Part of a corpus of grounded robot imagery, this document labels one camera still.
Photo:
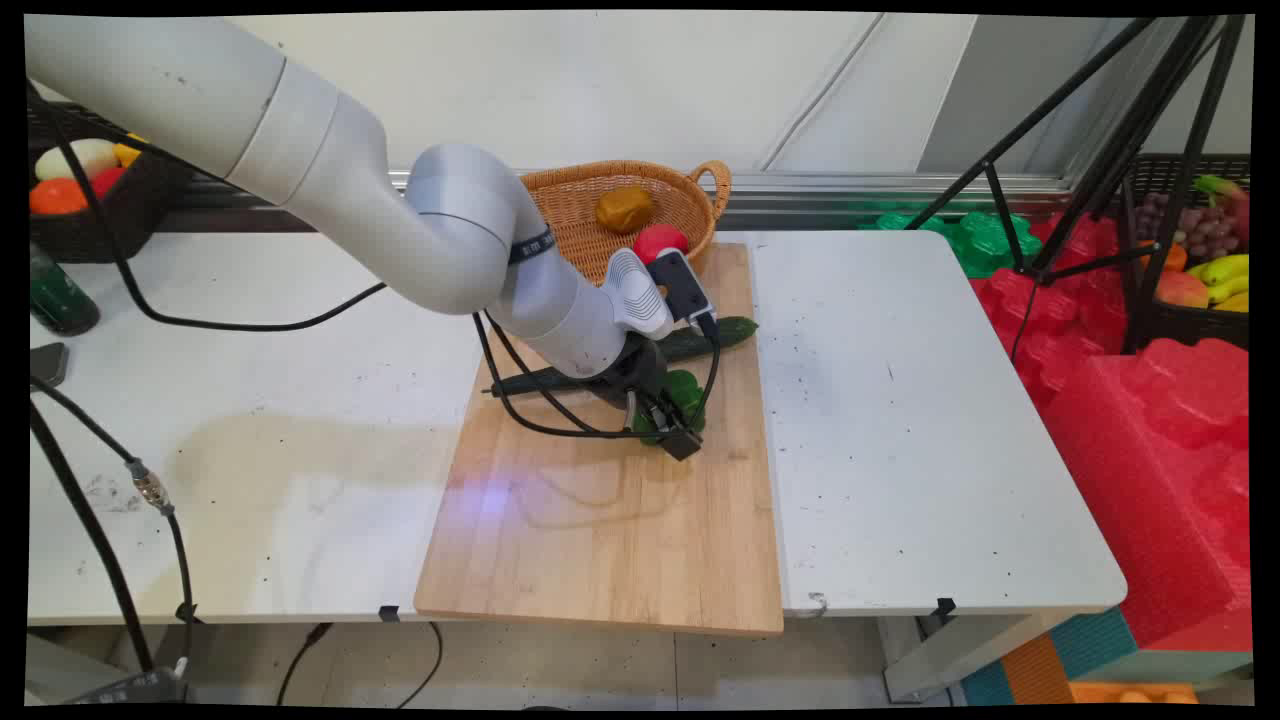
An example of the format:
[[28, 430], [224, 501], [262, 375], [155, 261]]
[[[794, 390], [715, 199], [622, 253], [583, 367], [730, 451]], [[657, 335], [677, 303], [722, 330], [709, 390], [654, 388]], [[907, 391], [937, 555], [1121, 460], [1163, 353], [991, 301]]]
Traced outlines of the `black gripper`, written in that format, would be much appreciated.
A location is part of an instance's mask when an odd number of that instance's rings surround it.
[[684, 461], [701, 448], [703, 395], [669, 395], [666, 356], [645, 336], [626, 336], [620, 356], [596, 375], [596, 397], [627, 415], [625, 428]]

